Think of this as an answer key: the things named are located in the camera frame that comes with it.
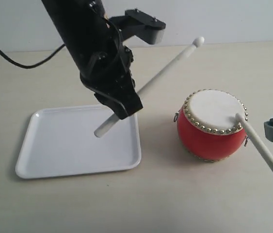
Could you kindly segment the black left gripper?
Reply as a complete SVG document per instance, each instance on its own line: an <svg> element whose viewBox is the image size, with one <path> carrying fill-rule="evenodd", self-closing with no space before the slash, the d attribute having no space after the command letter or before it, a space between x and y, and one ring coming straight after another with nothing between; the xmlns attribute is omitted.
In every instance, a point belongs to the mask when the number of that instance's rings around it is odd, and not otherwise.
<svg viewBox="0 0 273 233"><path fill-rule="evenodd" d="M123 120L143 109L131 77L131 52L100 0L42 2L80 72L85 87Z"/></svg>

